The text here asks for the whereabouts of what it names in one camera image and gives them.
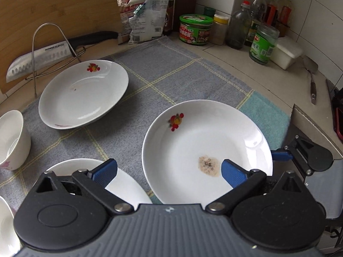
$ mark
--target food residue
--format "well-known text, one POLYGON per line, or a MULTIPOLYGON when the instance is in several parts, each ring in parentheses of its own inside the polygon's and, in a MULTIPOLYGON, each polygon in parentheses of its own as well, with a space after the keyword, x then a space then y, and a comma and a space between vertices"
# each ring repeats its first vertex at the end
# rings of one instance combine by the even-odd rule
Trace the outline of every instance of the food residue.
POLYGON ((220 170, 219 161, 216 158, 210 158, 207 155, 199 157, 199 169, 206 175, 218 177, 220 170))

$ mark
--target gray kitchen towel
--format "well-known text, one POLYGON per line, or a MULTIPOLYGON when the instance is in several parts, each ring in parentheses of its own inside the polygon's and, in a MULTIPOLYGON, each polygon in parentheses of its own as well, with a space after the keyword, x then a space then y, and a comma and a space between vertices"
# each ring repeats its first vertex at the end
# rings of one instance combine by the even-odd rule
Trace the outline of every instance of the gray kitchen towel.
POLYGON ((260 127, 271 149, 282 143, 289 124, 284 112, 221 67, 167 37, 105 60, 126 69, 129 86, 120 102, 100 120, 81 128, 56 130, 40 119, 38 99, 23 111, 32 139, 29 157, 16 171, 0 169, 0 195, 14 209, 42 172, 74 158, 116 159, 118 167, 158 202, 142 168, 144 136, 161 112, 186 100, 216 100, 236 107, 260 127))

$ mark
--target green label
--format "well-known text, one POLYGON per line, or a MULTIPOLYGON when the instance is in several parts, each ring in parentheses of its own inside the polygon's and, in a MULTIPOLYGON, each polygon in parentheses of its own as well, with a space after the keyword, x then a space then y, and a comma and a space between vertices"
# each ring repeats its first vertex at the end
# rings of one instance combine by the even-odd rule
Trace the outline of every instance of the green label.
POLYGON ((180 25, 180 39, 193 45, 204 45, 209 41, 211 29, 198 29, 184 24, 180 25))
POLYGON ((254 21, 251 22, 251 26, 250 26, 250 29, 249 29, 249 32, 248 32, 248 35, 247 35, 247 41, 248 42, 253 42, 254 41, 254 37, 255 37, 255 34, 257 32, 257 29, 260 27, 259 24, 255 23, 254 21))
POLYGON ((250 54, 256 59, 267 63, 272 55, 275 45, 272 45, 268 40, 263 38, 259 33, 256 33, 254 42, 251 45, 250 54))

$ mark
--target dark glass bottle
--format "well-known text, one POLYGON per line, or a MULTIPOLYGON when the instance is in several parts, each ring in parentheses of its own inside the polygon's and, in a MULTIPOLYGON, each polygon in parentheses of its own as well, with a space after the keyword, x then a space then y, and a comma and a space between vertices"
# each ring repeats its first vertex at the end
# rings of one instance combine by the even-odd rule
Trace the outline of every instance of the dark glass bottle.
POLYGON ((173 24, 174 24, 174 11, 175 11, 175 0, 169 0, 167 13, 166 13, 166 20, 164 23, 163 34, 168 36, 173 31, 173 24))

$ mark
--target wooden cutting board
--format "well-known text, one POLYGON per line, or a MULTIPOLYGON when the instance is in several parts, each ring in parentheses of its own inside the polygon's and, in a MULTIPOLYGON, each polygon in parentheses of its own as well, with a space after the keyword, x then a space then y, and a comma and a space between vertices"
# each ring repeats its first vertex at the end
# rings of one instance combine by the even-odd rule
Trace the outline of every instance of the wooden cutting board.
MULTIPOLYGON (((32 50, 35 30, 56 23, 67 38, 98 31, 122 31, 117 0, 0 0, 0 90, 6 93, 18 82, 6 83, 10 64, 32 50)), ((35 49, 64 40, 55 26, 36 35, 35 49)))

